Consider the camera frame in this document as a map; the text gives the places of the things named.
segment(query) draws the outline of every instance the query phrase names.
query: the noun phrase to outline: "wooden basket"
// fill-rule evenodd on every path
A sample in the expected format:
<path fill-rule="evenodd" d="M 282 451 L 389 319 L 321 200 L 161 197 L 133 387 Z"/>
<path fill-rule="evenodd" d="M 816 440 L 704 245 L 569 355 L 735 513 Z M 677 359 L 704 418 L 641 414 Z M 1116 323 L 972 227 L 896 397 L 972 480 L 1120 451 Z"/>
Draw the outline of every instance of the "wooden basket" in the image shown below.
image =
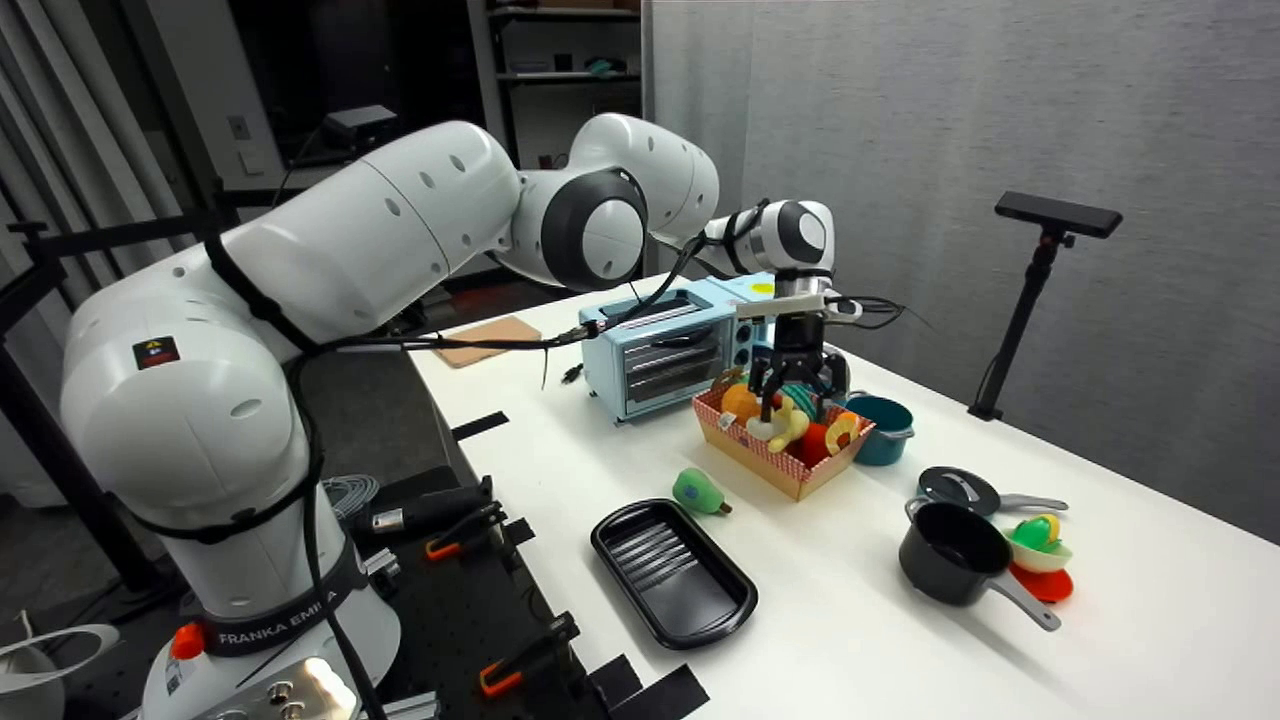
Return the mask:
<path fill-rule="evenodd" d="M 843 451 L 803 467 L 799 458 L 791 451 L 767 451 L 754 438 L 743 431 L 743 424 L 718 424 L 718 393 L 697 397 L 691 414 L 709 444 L 749 463 L 754 478 L 765 478 L 770 489 L 786 492 L 791 501 L 803 501 L 807 492 L 838 478 L 853 463 L 855 448 L 872 438 L 872 421 L 863 421 L 858 438 Z"/>

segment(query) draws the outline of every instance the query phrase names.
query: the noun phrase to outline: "black tray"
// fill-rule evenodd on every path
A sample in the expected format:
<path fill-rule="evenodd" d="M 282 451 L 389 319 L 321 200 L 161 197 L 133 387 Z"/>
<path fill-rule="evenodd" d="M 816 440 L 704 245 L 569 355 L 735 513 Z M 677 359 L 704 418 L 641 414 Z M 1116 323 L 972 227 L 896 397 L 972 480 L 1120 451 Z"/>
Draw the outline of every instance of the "black tray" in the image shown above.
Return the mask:
<path fill-rule="evenodd" d="M 754 586 L 673 501 L 602 518 L 592 543 L 669 647 L 717 645 L 754 614 Z"/>

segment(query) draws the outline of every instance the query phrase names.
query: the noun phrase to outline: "shelf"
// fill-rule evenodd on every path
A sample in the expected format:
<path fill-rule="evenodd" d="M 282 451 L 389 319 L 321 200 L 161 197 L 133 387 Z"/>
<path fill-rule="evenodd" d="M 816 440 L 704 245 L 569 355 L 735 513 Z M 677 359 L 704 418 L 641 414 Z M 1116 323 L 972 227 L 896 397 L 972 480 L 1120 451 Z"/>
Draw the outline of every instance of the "shelf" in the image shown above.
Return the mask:
<path fill-rule="evenodd" d="M 501 83 L 636 83 L 641 73 L 494 73 Z"/>
<path fill-rule="evenodd" d="M 636 26 L 633 10 L 494 10 L 492 26 Z"/>

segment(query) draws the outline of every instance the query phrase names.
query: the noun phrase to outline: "white wall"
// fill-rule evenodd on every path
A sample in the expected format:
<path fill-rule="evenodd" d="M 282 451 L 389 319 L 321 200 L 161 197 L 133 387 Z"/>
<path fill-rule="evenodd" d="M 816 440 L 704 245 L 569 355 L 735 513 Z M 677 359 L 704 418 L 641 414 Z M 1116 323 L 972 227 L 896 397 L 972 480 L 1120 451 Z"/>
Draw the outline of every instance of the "white wall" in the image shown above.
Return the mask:
<path fill-rule="evenodd" d="M 728 203 L 827 200 L 848 292 L 928 319 L 848 344 L 956 401 L 1034 240 L 994 197 L 1116 203 L 1059 255 L 1003 407 L 1280 539 L 1276 0 L 655 0 L 653 45 L 655 118 Z"/>

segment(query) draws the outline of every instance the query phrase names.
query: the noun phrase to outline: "white table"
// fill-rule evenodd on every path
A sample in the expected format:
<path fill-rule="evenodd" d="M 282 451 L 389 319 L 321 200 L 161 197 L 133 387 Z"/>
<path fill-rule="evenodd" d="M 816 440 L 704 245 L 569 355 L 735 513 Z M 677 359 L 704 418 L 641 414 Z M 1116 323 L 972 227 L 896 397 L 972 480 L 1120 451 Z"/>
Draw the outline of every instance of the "white table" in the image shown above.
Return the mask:
<path fill-rule="evenodd" d="M 573 327 L 580 296 L 516 311 L 543 338 Z M 1098 463 L 980 424 L 867 359 L 853 385 L 917 414 L 896 467 L 853 467 L 791 503 L 697 431 L 691 414 L 614 429 L 582 379 L 577 349 L 508 351 L 473 367 L 414 355 L 446 424 L 508 414 L 512 424 L 463 440 L 535 539 L 524 560 L 552 614 L 580 623 L 577 652 L 600 669 L 627 652 L 641 679 L 689 666 L 712 692 L 700 716 L 1280 716 L 1280 554 Z M 761 608 L 728 640 L 673 652 L 592 554 L 592 530 L 618 503 L 669 496 L 700 463 L 730 501 L 704 534 L 754 581 Z M 1039 631 L 989 591 L 974 608 L 923 600 L 896 565 L 905 501 L 928 463 L 959 463 L 1003 492 L 1064 496 L 1074 595 L 1064 629 Z"/>

